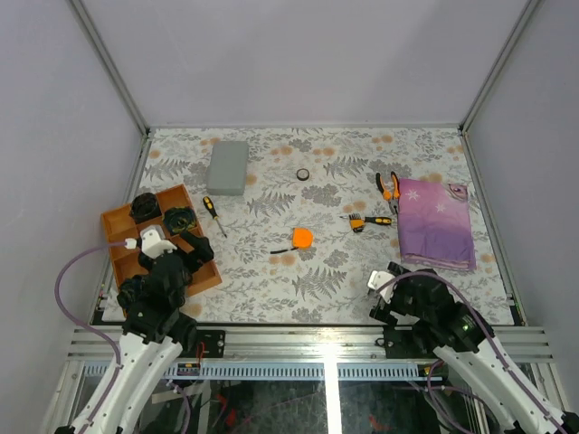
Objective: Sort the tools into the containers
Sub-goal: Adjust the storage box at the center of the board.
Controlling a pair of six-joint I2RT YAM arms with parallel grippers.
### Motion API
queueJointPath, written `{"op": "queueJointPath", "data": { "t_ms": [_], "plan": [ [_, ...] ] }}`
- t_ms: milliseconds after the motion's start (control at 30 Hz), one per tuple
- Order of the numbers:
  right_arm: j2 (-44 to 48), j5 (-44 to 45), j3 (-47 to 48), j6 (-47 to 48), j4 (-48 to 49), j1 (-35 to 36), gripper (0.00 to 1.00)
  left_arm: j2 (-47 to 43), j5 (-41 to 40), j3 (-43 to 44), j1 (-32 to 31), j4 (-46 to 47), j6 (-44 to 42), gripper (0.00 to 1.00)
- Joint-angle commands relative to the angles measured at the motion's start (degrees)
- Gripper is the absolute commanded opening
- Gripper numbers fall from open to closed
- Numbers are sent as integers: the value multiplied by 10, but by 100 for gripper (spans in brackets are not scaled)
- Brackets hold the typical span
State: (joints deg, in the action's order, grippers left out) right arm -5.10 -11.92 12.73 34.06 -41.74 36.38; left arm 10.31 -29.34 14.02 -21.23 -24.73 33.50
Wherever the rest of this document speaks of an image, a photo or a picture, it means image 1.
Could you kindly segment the yellow black screwdriver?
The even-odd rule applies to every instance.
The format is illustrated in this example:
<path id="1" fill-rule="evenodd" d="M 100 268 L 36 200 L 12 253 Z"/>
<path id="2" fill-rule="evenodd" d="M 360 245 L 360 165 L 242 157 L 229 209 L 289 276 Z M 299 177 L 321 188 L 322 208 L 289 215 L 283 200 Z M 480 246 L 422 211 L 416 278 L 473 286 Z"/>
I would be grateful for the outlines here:
<path id="1" fill-rule="evenodd" d="M 226 234 L 226 232 L 225 232 L 225 230 L 220 222 L 220 217 L 215 209 L 214 202 L 212 201 L 212 199 L 209 196 L 204 196 L 203 197 L 203 204 L 204 204 L 204 208 L 210 213 L 213 220 L 216 222 L 216 224 L 217 224 L 218 228 L 220 229 L 224 238 L 226 238 L 227 234 Z"/>

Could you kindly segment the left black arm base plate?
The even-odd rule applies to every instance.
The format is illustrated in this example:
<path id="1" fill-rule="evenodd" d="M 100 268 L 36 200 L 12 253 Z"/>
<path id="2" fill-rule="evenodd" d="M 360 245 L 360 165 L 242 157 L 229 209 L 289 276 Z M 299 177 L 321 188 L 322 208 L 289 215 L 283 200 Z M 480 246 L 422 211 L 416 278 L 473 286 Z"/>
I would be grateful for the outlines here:
<path id="1" fill-rule="evenodd" d="M 197 332 L 191 355 L 197 361 L 223 358 L 226 332 L 210 329 Z"/>

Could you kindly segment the orange tape measure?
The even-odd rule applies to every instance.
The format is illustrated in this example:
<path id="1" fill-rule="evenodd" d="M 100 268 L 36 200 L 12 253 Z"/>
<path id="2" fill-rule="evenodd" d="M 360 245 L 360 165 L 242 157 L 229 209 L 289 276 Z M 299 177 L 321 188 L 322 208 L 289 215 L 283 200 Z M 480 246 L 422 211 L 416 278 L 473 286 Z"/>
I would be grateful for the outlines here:
<path id="1" fill-rule="evenodd" d="M 281 254 L 294 250 L 308 249 L 314 240 L 313 233 L 306 228 L 295 228 L 292 233 L 291 247 L 283 250 L 273 250 L 271 255 Z"/>

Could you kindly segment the grey plastic tool case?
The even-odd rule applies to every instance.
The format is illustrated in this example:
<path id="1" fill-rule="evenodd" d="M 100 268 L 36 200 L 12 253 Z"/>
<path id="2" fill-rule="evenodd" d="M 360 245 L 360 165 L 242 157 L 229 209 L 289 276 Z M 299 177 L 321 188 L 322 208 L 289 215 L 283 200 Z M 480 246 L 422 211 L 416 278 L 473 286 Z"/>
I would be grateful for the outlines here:
<path id="1" fill-rule="evenodd" d="M 247 142 L 222 141 L 215 144 L 207 168 L 207 192 L 224 196 L 243 195 L 248 161 Z"/>

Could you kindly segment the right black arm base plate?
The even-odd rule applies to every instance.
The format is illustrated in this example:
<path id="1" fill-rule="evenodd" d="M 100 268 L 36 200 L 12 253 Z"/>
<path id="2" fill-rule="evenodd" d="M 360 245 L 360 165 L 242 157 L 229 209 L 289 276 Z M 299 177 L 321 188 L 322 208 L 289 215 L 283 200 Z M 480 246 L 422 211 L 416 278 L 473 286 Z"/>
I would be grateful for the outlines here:
<path id="1" fill-rule="evenodd" d="M 385 355 L 388 359 L 431 359 L 430 341 L 413 326 L 383 328 Z"/>

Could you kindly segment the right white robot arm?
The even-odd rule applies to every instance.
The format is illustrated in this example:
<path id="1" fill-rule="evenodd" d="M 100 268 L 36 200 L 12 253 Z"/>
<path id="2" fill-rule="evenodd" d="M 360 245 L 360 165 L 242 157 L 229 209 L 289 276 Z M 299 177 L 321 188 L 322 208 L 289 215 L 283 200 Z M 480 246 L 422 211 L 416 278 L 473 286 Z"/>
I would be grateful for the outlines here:
<path id="1" fill-rule="evenodd" d="M 432 269 L 391 262 L 367 281 L 370 317 L 383 323 L 389 358 L 434 356 L 465 381 L 506 433 L 575 433 L 578 416 L 557 407 L 515 364 L 492 326 Z"/>

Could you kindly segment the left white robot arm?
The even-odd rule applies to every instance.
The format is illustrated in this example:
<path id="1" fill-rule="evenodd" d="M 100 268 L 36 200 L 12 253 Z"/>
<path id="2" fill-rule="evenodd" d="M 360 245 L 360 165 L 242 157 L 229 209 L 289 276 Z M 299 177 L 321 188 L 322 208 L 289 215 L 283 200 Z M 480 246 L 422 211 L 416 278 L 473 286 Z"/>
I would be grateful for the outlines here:
<path id="1" fill-rule="evenodd" d="M 59 433 L 130 433 L 157 383 L 179 356 L 199 345 L 196 321 L 182 313 L 185 292 L 193 275 L 214 258 L 205 236 L 180 233 L 184 251 L 167 239 L 157 225 L 119 245 L 138 251 L 145 273 L 125 279 L 117 294 L 125 321 L 118 341 L 57 305 L 73 323 L 105 340 L 113 357 L 99 385 L 76 418 L 57 428 Z"/>

